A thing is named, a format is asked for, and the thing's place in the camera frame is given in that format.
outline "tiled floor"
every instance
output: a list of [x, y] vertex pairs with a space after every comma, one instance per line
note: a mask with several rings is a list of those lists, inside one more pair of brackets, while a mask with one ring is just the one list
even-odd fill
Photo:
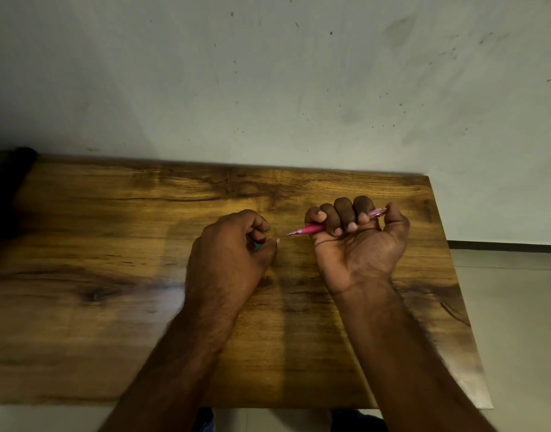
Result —
[[[551, 432], [551, 254], [453, 250], [500, 432]], [[91, 432], [107, 408], [1, 406], [0, 432]], [[322, 411], [221, 409], [219, 432], [327, 430]]]

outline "wooden tabletop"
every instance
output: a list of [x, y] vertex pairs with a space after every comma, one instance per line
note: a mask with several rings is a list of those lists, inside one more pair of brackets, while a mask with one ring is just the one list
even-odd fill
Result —
[[114, 403], [183, 300], [192, 241], [253, 209], [282, 238], [204, 404], [376, 407], [308, 237], [308, 207], [366, 194], [411, 221], [394, 284], [447, 367], [491, 407], [429, 179], [421, 175], [41, 158], [0, 241], [0, 403]]

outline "jeans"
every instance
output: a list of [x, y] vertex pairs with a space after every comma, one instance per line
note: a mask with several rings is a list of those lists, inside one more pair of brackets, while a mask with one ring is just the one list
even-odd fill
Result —
[[[335, 409], [331, 414], [329, 432], [388, 432], [385, 421], [365, 415], [357, 409]], [[200, 408], [192, 432], [213, 432], [211, 408]]]

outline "pen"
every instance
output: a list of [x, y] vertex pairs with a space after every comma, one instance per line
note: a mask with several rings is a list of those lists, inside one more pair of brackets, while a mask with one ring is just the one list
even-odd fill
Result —
[[[380, 218], [387, 212], [386, 208], [375, 209], [369, 213], [369, 219], [373, 220], [375, 218]], [[312, 233], [323, 232], [326, 229], [326, 225], [323, 223], [309, 224], [302, 227], [301, 229], [294, 230], [293, 232], [288, 233], [289, 236], [297, 235], [311, 235]]]

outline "gray wall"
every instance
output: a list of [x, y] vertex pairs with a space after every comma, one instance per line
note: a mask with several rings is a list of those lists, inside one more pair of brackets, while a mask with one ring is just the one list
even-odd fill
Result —
[[426, 173], [448, 239], [551, 244], [551, 0], [0, 0], [14, 145]]

